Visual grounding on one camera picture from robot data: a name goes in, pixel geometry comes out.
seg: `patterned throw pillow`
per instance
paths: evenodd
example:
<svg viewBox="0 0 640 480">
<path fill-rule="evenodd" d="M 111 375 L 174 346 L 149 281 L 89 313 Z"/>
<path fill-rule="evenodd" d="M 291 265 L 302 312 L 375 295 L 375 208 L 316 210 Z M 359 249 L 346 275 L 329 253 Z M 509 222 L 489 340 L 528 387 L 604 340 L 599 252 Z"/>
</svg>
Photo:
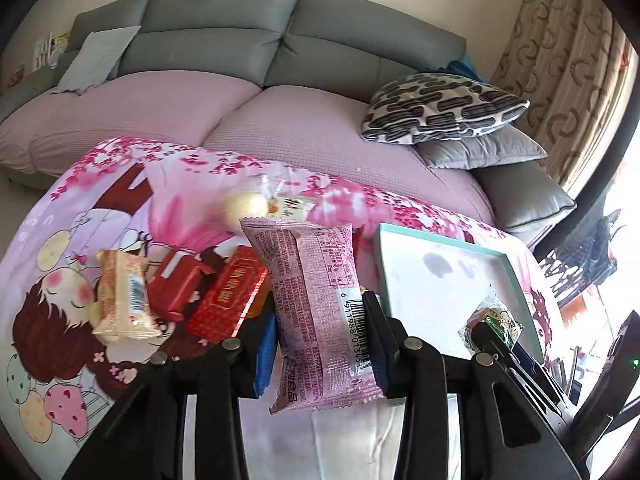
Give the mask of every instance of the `patterned throw pillow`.
<svg viewBox="0 0 640 480">
<path fill-rule="evenodd" d="M 529 101 L 451 74 L 415 74 L 384 85 L 371 100 L 362 136 L 415 144 L 488 134 L 516 120 Z"/>
</svg>

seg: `sofa backrest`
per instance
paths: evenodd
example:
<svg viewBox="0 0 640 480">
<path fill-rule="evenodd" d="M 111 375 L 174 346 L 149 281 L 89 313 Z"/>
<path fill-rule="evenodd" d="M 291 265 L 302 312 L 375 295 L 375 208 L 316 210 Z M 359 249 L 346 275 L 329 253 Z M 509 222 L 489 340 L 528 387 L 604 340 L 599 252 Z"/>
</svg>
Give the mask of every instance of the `sofa backrest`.
<svg viewBox="0 0 640 480">
<path fill-rule="evenodd" d="M 78 14 L 54 84 L 89 33 L 141 25 L 110 78 L 199 70 L 368 102 L 465 54 L 465 39 L 367 0 L 118 0 Z"/>
</svg>

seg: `gray leather sofa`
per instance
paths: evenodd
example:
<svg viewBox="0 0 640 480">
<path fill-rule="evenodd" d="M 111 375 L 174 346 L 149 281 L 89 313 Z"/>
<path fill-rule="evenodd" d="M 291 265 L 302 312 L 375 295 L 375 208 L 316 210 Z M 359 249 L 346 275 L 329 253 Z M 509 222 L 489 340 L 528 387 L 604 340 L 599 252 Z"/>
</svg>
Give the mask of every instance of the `gray leather sofa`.
<svg viewBox="0 0 640 480">
<path fill-rule="evenodd" d="M 89 33 L 132 25 L 142 28 L 110 79 L 190 70 L 241 78 L 262 88 L 321 89 L 365 103 L 383 84 L 446 66 L 466 50 L 464 38 L 366 0 L 118 0 L 76 17 L 55 70 L 37 70 L 0 96 L 0 123 L 57 84 Z M 27 186 L 49 187 L 51 174 L 4 164 L 1 136 L 0 170 Z M 474 171 L 497 224 L 526 242 L 574 208 L 535 167 L 528 162 Z"/>
</svg>

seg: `sofa armrest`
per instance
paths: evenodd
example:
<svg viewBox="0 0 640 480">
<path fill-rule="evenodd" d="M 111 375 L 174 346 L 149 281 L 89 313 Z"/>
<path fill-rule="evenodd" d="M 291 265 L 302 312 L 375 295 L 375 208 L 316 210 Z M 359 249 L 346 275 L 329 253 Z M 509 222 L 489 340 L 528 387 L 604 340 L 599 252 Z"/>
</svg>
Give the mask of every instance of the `sofa armrest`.
<svg viewBox="0 0 640 480">
<path fill-rule="evenodd" d="M 29 74 L 18 86 L 9 88 L 0 95 L 0 124 L 22 105 L 53 88 L 55 73 L 55 70 L 45 65 Z"/>
<path fill-rule="evenodd" d="M 556 225 L 575 202 L 535 161 L 472 170 L 504 231 L 530 238 Z"/>
</svg>

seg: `sofa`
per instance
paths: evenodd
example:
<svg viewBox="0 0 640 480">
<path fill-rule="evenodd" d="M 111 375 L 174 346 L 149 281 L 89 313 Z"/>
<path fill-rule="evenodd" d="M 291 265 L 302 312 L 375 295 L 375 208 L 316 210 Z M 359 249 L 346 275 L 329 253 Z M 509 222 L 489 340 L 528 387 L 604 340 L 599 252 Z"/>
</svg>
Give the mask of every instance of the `sofa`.
<svg viewBox="0 0 640 480">
<path fill-rule="evenodd" d="M 93 31 L 140 25 L 108 81 L 51 94 Z M 465 39 L 367 0 L 118 0 L 76 17 L 57 67 L 0 96 L 0 171 L 36 189 L 120 134 L 338 174 L 500 226 L 530 245 L 573 208 L 535 162 L 427 168 L 360 137 L 398 77 L 446 66 Z"/>
</svg>

